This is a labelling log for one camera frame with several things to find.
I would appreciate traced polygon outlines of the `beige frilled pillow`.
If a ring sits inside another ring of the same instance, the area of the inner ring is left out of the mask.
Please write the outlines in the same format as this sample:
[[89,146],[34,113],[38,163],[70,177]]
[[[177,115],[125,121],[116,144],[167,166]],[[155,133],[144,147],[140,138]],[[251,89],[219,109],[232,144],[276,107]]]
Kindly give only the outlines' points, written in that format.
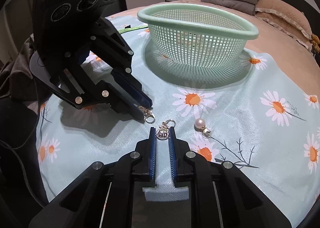
[[276,27],[277,29],[284,32],[288,36],[292,37],[298,43],[303,45],[308,51],[311,52],[312,45],[310,43],[310,40],[307,37],[305,37],[304,34],[295,26],[291,25],[290,23],[283,20],[282,18],[277,17],[276,15],[273,15],[270,13],[257,12],[255,16],[260,20],[265,21],[266,23]]
[[303,12],[282,0],[259,0],[255,11],[276,15],[300,30],[308,40],[312,39],[310,23]]

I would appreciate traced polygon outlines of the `silver bag charm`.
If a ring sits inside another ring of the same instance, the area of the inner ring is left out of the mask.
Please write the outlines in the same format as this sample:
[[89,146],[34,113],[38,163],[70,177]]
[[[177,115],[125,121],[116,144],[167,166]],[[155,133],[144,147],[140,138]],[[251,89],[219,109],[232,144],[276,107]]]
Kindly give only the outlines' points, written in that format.
[[158,140],[167,140],[169,137],[169,130],[171,127],[176,126],[176,121],[173,119],[169,119],[166,121],[163,121],[159,128],[156,131],[156,137]]

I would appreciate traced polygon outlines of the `pearl and bell charm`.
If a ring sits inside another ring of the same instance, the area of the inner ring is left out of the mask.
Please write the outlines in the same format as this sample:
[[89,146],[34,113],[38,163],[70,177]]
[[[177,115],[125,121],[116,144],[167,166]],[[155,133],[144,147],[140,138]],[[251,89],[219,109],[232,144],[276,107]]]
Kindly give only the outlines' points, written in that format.
[[206,126],[206,121],[203,118],[197,118],[194,123],[194,128],[201,132],[205,138],[210,138],[212,131]]

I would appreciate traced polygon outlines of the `lower beige frilled pillow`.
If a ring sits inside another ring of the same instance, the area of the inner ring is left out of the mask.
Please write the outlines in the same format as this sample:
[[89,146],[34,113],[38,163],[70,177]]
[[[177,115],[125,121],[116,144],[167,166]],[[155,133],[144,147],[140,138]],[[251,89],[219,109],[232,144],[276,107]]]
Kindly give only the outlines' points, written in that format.
[[303,45],[308,51],[311,52],[312,45],[310,43],[310,40],[307,37],[305,37],[304,34],[295,26],[291,25],[290,23],[283,20],[282,18],[277,17],[276,15],[273,15],[270,13],[257,12],[255,16],[260,20],[265,21],[266,23],[276,27],[277,29],[284,32],[288,36],[292,37],[298,43]]

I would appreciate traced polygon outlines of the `silver lobster clasp charm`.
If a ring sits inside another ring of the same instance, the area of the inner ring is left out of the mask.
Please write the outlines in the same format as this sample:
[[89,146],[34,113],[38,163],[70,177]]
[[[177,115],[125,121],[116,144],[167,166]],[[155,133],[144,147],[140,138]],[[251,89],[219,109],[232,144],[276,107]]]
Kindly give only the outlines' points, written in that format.
[[147,109],[143,106],[138,106],[138,108],[144,114],[145,122],[147,122],[148,124],[153,124],[156,121],[156,117],[154,116],[153,112],[150,109]]

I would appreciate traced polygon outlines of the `green plastic mesh basket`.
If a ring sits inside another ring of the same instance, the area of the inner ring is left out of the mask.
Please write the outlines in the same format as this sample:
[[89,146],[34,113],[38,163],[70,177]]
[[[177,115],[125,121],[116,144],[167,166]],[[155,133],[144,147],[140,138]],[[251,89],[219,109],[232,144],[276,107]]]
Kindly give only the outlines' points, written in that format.
[[215,84],[249,70],[245,45],[259,31],[240,16],[199,4],[167,3],[143,8],[137,17],[150,31],[143,51],[146,65],[162,78]]

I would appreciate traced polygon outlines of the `upper beige frilled pillow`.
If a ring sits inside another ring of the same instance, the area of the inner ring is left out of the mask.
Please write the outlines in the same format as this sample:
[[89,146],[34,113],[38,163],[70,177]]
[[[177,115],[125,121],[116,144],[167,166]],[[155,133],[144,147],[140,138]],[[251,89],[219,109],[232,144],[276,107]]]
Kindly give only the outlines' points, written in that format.
[[276,15],[300,30],[308,40],[312,39],[310,23],[303,12],[282,0],[259,0],[255,11]]

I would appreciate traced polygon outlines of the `lower grey folded blanket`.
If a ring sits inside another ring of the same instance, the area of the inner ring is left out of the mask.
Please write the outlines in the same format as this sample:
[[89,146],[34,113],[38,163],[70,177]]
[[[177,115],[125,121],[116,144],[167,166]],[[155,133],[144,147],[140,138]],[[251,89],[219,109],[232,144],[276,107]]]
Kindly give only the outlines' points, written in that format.
[[211,4],[223,6],[226,8],[238,10],[248,15],[255,15],[255,5],[247,2],[237,1],[237,0],[201,0],[201,1],[205,3],[211,3]]

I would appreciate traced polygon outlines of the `daisy print blue cloth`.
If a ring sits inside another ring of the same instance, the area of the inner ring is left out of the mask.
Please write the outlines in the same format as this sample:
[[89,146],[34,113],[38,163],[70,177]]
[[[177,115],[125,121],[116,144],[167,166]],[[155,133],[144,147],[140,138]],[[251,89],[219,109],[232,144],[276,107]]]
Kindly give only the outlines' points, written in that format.
[[[117,30],[147,28],[135,14],[110,17]],[[207,160],[230,160],[297,227],[319,196],[319,97],[290,100],[277,93],[251,99],[235,91],[185,87],[166,82],[146,65],[141,42],[133,73],[152,99],[153,124],[116,114],[106,105],[77,110],[56,96],[41,107],[37,128],[39,167],[48,200],[54,199],[89,164],[105,164],[132,151],[150,127],[176,121],[178,138]],[[203,118],[212,131],[194,128]]]

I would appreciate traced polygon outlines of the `brown teddy bear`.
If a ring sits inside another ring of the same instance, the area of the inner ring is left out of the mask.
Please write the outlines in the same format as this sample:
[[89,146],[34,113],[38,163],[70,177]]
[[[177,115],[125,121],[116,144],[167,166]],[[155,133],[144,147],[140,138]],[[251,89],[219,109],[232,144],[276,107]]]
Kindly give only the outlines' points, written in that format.
[[311,40],[310,43],[312,44],[312,50],[316,53],[319,54],[320,53],[320,39],[318,38],[317,35],[312,34],[311,36]]

